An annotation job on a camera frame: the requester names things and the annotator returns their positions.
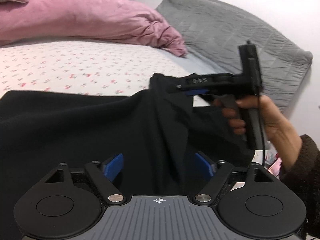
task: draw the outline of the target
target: knit sleeve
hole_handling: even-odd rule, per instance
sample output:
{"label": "knit sleeve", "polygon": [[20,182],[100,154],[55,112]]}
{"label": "knit sleeve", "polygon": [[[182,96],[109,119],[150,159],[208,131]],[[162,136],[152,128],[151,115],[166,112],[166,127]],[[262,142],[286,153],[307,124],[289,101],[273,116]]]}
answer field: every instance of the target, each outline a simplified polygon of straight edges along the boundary
{"label": "knit sleeve", "polygon": [[295,165],[281,176],[281,181],[299,196],[307,208],[306,231],[320,237],[320,153],[316,143],[301,136],[302,148]]}

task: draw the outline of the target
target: human hand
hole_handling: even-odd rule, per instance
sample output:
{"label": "human hand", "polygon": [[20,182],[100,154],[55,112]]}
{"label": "human hand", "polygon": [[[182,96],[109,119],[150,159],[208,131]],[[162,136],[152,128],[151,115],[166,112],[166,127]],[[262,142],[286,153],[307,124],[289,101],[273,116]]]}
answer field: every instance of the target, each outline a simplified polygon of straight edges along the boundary
{"label": "human hand", "polygon": [[[258,108],[258,97],[247,96],[236,101],[239,108],[250,109]],[[213,102],[215,106],[222,106],[219,99]],[[260,113],[264,120],[265,131],[269,141],[276,136],[280,129],[288,124],[288,120],[280,112],[275,103],[267,96],[260,97]],[[236,111],[231,108],[222,108],[222,114],[229,121],[230,126],[234,129],[234,133],[242,135],[245,133],[246,123],[236,118]]]}
{"label": "human hand", "polygon": [[[258,97],[247,96],[236,101],[243,109],[258,108]],[[220,100],[213,102],[215,106],[222,106]],[[260,97],[260,113],[263,117],[265,131],[268,140],[276,147],[285,169],[289,171],[298,159],[302,140],[291,123],[280,112],[275,103],[267,96]],[[223,108],[222,114],[229,119],[230,126],[236,134],[245,133],[245,122],[236,119],[236,111],[230,108]]]}

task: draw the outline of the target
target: metal screw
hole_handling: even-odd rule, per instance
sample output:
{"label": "metal screw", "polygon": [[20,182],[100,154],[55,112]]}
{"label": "metal screw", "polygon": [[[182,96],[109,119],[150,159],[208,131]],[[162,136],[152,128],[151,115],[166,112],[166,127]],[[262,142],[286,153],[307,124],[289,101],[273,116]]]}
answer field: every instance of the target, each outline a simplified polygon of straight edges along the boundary
{"label": "metal screw", "polygon": [[206,194],[200,194],[196,196],[196,200],[202,203],[209,202],[211,200],[211,197]]}
{"label": "metal screw", "polygon": [[113,194],[108,197],[108,200],[111,202],[120,202],[124,199],[124,197],[120,194]]}

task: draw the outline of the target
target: gray quilted pillowcase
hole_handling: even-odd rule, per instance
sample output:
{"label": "gray quilted pillowcase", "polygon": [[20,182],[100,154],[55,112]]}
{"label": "gray quilted pillowcase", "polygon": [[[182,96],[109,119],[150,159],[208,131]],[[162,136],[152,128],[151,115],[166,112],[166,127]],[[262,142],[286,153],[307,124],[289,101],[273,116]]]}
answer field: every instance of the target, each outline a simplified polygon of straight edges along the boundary
{"label": "gray quilted pillowcase", "polygon": [[156,9],[186,41],[189,51],[212,60],[223,72],[242,71],[238,45],[255,43],[264,93],[283,111],[301,84],[312,54],[258,17],[217,0],[163,0]]}

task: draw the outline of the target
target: black cable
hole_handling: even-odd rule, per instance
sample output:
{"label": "black cable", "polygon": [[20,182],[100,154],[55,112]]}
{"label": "black cable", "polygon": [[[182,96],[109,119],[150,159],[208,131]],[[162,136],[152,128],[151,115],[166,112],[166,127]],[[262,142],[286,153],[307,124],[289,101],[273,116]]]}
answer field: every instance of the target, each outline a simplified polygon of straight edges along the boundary
{"label": "black cable", "polygon": [[266,160],[266,146],[264,143],[264,134],[262,129],[262,123],[261,123],[261,114],[260,114],[260,93],[258,93],[258,116],[259,116],[259,127],[260,127],[260,133],[261,133],[261,140],[262,140],[262,166],[265,165]]}

